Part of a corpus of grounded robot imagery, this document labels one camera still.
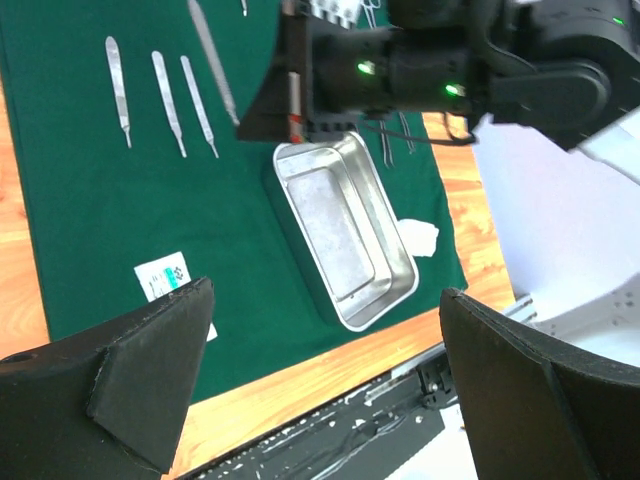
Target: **wooden table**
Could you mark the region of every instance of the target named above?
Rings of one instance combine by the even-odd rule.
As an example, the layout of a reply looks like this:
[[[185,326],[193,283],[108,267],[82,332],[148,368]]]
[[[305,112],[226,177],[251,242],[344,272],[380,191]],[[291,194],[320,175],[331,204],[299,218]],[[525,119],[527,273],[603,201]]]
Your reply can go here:
[[[49,342],[29,227],[0,96],[0,358]],[[440,118],[425,116],[432,138]],[[502,309],[511,284],[470,147],[435,147],[468,293]],[[438,313],[416,318],[189,409],[174,478],[352,389],[442,340]]]

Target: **black cable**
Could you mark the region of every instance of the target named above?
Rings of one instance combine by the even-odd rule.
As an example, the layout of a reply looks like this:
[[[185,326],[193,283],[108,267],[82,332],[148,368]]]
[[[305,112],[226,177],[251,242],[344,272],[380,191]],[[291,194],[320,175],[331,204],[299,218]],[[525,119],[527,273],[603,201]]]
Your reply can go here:
[[[445,125],[445,129],[447,130],[447,134],[449,135],[449,140],[440,140],[440,139],[431,140],[429,138],[412,137],[411,135],[404,135],[399,132],[394,132],[393,130],[386,130],[384,128],[373,127],[367,124],[366,122],[361,122],[360,125],[366,130],[379,133],[381,135],[388,135],[389,137],[401,138],[403,140],[409,140],[411,142],[417,142],[417,143],[426,143],[429,145],[441,145],[445,147],[464,147],[466,145],[471,145],[473,143],[476,143],[477,139],[473,134],[470,134],[467,138],[459,138],[454,136],[451,133],[451,128],[449,127],[449,120],[447,119],[446,114],[443,114],[443,115],[444,115],[444,125]]]

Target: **metal tray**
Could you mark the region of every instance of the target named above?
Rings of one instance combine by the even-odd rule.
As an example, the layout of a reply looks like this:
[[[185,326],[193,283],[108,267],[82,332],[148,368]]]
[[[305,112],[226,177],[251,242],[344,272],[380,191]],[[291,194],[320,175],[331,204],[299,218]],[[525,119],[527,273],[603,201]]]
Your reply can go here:
[[[410,296],[418,270],[362,138],[283,144],[267,191],[325,318],[360,332]]]

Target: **sticker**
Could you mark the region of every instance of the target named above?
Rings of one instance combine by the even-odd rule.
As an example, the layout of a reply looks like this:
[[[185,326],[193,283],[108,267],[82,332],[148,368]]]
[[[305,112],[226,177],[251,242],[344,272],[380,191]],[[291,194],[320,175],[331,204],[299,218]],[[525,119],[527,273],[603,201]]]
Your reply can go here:
[[[191,281],[182,252],[172,253],[158,260],[143,263],[134,268],[140,286],[149,302],[186,285]],[[213,323],[209,327],[207,342],[218,336]]]

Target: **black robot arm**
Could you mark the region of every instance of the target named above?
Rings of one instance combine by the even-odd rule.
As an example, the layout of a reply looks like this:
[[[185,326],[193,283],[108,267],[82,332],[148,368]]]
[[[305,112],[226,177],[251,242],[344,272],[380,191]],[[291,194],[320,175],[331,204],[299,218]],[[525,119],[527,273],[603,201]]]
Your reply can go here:
[[[389,0],[392,27],[357,30],[284,0],[237,136],[328,141],[402,110],[461,115],[470,131],[492,114],[570,150],[640,106],[636,3]]]

